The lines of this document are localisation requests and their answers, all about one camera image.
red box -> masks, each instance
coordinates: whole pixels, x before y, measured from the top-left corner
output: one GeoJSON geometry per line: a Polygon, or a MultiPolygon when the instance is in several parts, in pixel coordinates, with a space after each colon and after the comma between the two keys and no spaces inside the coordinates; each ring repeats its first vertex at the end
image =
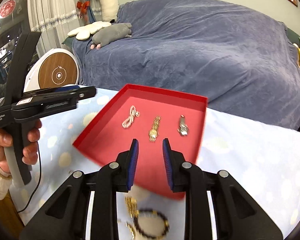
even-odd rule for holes
{"type": "Polygon", "coordinates": [[[73,143],[84,156],[104,166],[129,150],[132,139],[139,141],[139,158],[134,183],[168,198],[181,199],[167,182],[162,141],[168,138],[172,150],[182,152],[186,161],[195,163],[200,149],[208,99],[202,96],[139,85],[125,85],[106,104],[73,143]],[[128,128],[122,122],[134,105],[140,117],[128,128]],[[159,136],[149,141],[154,118],[159,115],[159,136]],[[180,115],[185,116],[189,134],[180,136],[180,115]]]}

round wooden panel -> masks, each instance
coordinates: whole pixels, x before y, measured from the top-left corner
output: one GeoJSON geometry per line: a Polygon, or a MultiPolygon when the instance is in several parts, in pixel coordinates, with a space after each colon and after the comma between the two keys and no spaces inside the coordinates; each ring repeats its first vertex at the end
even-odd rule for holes
{"type": "Polygon", "coordinates": [[[40,88],[55,88],[75,84],[77,66],[68,54],[54,53],[42,63],[38,79],[40,88]]]}

metal screw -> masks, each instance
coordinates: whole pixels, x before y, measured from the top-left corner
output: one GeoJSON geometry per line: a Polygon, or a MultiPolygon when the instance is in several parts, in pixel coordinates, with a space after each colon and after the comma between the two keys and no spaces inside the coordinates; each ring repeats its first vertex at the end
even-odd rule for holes
{"type": "Polygon", "coordinates": [[[116,168],[119,167],[119,163],[116,163],[116,162],[110,163],[110,164],[109,164],[109,167],[110,167],[111,169],[116,169],[116,168]]]}
{"type": "Polygon", "coordinates": [[[184,162],[183,164],[182,164],[182,167],[184,167],[185,169],[189,169],[189,168],[191,168],[191,163],[189,163],[189,162],[184,162]]]}
{"type": "Polygon", "coordinates": [[[77,179],[77,178],[80,178],[82,176],[82,172],[81,171],[75,171],[73,173],[73,176],[77,179]]]}
{"type": "Polygon", "coordinates": [[[221,177],[223,177],[223,178],[226,178],[226,177],[228,177],[229,176],[229,173],[228,173],[228,171],[219,171],[219,175],[221,176],[221,177]]]}

plush toy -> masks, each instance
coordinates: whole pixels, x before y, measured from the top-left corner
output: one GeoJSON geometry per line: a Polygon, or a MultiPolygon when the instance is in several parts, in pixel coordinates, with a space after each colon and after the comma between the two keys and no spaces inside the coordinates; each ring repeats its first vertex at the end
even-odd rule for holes
{"type": "Polygon", "coordinates": [[[92,37],[91,49],[100,49],[113,41],[131,38],[131,23],[117,23],[103,28],[92,37]]]}
{"type": "Polygon", "coordinates": [[[90,38],[90,34],[95,34],[102,28],[110,26],[109,22],[94,22],[85,26],[78,27],[68,33],[69,37],[76,36],[79,41],[84,41],[90,38]]]}
{"type": "Polygon", "coordinates": [[[99,0],[103,22],[115,22],[119,10],[118,0],[99,0]]]}

red bow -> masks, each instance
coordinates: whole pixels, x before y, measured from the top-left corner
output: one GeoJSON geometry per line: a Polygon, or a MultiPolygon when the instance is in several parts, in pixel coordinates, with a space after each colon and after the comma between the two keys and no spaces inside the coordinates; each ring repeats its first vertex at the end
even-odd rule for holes
{"type": "Polygon", "coordinates": [[[82,18],[82,15],[86,14],[87,13],[87,9],[88,9],[88,6],[90,5],[90,2],[89,1],[86,1],[84,3],[82,2],[77,2],[77,8],[80,9],[80,18],[82,18]]]}

